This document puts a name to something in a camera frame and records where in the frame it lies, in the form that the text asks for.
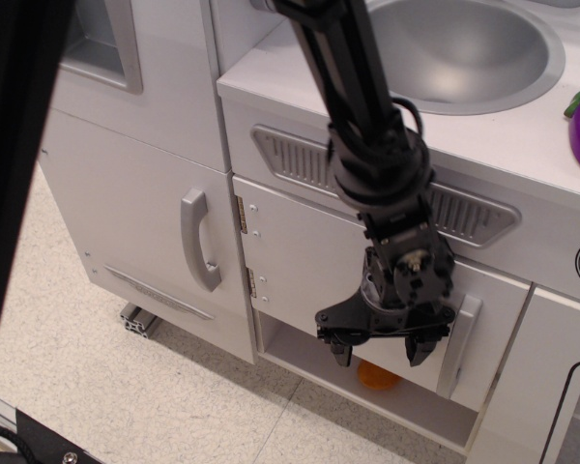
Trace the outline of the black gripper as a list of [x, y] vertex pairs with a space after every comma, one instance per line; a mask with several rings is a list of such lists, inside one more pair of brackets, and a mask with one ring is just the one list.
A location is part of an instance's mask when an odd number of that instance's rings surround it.
[[362, 280], [350, 298], [316, 314], [317, 337], [341, 367], [350, 366], [354, 346], [400, 337], [409, 365], [419, 366], [450, 334], [455, 318], [444, 304], [453, 287], [453, 252], [424, 200], [350, 205], [370, 241]]

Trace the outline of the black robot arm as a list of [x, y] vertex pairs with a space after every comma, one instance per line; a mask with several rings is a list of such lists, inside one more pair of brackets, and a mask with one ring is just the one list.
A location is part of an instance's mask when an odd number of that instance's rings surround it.
[[369, 246], [349, 299], [316, 314], [340, 365], [372, 338], [401, 337], [419, 365], [450, 332], [445, 305], [454, 256], [427, 200], [433, 179], [414, 105], [390, 94], [362, 1], [266, 1], [291, 23], [330, 116], [328, 163], [337, 196], [357, 211]]

